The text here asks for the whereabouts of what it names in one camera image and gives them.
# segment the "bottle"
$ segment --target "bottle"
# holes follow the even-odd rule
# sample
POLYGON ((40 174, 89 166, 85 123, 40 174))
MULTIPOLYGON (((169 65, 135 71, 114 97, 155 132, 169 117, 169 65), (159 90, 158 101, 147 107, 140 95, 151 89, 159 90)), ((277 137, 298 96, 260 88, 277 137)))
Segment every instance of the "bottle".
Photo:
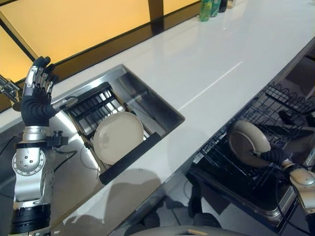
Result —
POLYGON ((219 12, 220 4, 221 4, 221 0, 213 0, 211 13, 210 13, 211 17, 216 17, 217 16, 217 14, 219 12))
POLYGON ((227 8, 227 0, 221 0, 219 12, 225 12, 227 8))
POLYGON ((199 20, 208 21, 210 18, 211 8, 213 0, 201 0, 199 20))
POLYGON ((227 0, 227 8, 231 9, 235 6, 236 0, 227 0))

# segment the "white countertop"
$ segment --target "white countertop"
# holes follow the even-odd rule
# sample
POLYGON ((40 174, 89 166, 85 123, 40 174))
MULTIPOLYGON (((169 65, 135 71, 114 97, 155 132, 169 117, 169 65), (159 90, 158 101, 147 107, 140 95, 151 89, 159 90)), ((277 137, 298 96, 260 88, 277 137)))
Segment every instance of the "white countertop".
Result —
MULTIPOLYGON (((313 39, 314 12, 312 0, 238 0, 57 84, 54 97, 122 63, 186 118, 70 217, 117 227, 313 39)), ((0 132, 21 121, 12 109, 0 118, 0 132)))

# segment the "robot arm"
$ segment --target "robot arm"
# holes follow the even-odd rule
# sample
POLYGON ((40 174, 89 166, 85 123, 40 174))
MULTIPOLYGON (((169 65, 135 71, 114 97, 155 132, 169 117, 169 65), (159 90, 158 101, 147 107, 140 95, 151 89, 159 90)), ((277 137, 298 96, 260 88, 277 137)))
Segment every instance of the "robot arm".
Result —
POLYGON ((276 147, 272 147, 271 151, 268 152, 253 151, 252 153, 281 167, 298 196, 306 215, 305 219, 309 225, 310 233, 315 236, 315 173, 294 164, 282 149, 276 147))
POLYGON ((54 147, 67 144, 61 132, 49 136, 49 119, 77 99, 68 97, 54 104, 51 91, 57 76, 49 57, 39 57, 25 80, 21 114, 25 129, 16 145, 12 168, 16 175, 10 235, 50 235, 50 203, 54 188, 54 147))

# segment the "yellow wall panel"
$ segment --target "yellow wall panel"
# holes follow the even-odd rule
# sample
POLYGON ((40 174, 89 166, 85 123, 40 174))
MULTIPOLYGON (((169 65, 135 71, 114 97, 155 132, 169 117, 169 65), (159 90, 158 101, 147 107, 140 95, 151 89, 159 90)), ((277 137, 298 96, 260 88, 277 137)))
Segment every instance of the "yellow wall panel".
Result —
POLYGON ((16 82, 26 77, 32 61, 0 27, 0 74, 16 82))
POLYGON ((163 0, 164 15, 176 11, 198 0, 163 0))
POLYGON ((0 11, 37 55, 52 62, 150 21, 148 0, 19 0, 0 11))

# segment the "beige plate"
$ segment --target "beige plate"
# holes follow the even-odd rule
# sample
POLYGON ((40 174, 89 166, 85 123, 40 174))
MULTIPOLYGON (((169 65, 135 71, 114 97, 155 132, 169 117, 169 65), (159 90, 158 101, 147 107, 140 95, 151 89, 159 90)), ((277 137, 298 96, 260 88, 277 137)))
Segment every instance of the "beige plate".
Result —
POLYGON ((251 150, 266 152, 271 149, 266 136, 252 123, 245 120, 236 122, 228 133, 228 143, 243 163, 254 167, 269 165, 269 162, 251 155, 251 150))
POLYGON ((143 126, 134 114, 118 112, 103 120, 94 134, 94 151, 113 165, 143 141, 143 126))

